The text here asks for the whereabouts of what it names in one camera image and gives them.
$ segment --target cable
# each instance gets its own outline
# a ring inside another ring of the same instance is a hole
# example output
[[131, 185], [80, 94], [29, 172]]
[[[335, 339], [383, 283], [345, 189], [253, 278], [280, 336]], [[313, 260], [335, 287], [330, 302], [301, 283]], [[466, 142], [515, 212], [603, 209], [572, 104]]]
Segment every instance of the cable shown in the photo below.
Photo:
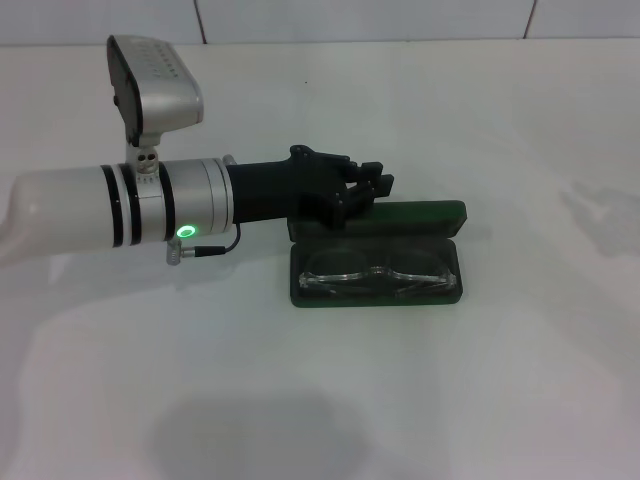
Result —
[[240, 237], [242, 236], [242, 232], [240, 231], [240, 224], [236, 223], [236, 239], [233, 243], [228, 247], [193, 247], [194, 257], [213, 257], [215, 255], [224, 255], [225, 253], [229, 253], [231, 250], [238, 246], [240, 243]]

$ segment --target green led light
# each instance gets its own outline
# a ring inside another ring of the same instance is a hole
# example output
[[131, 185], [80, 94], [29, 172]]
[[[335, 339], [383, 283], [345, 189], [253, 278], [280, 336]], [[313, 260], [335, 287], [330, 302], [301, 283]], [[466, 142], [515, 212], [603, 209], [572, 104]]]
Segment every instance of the green led light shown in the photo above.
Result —
[[196, 227], [191, 225], [185, 225], [184, 227], [180, 227], [177, 232], [180, 238], [191, 237], [196, 234]]

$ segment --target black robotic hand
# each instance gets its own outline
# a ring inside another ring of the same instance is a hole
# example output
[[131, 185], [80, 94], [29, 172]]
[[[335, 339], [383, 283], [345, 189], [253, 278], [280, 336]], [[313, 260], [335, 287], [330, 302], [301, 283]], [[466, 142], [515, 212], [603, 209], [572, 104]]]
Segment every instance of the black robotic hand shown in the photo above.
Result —
[[304, 145], [290, 151], [291, 157], [281, 162], [227, 166], [234, 223], [305, 216], [338, 229], [391, 192], [393, 176], [382, 175], [379, 162], [358, 166], [347, 156]]

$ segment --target white tabletop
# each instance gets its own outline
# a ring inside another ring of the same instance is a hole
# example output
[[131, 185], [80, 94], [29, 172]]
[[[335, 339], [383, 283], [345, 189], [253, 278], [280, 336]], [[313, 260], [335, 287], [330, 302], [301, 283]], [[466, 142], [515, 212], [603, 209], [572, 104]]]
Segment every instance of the white tabletop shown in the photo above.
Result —
[[[284, 221], [179, 267], [4, 269], [0, 478], [638, 478], [640, 41], [178, 50], [205, 122], [162, 158], [380, 161], [392, 200], [466, 202], [465, 295], [296, 309]], [[103, 48], [0, 65], [3, 203], [21, 170], [123, 161]]]

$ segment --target robotic arm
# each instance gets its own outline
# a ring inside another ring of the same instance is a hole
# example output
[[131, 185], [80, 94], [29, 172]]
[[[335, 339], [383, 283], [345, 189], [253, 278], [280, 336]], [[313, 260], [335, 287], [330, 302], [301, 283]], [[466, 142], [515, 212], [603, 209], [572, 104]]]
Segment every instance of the robotic arm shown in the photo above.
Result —
[[229, 250], [183, 249], [182, 238], [234, 223], [239, 234], [241, 223], [299, 215], [338, 229], [391, 191], [393, 177], [382, 175], [382, 164], [358, 166], [303, 145], [280, 162], [237, 165], [230, 155], [160, 161], [155, 147], [164, 132], [203, 120], [198, 84], [166, 42], [112, 36], [107, 58], [125, 124], [125, 163], [18, 177], [0, 227], [0, 264], [166, 241], [175, 265]]

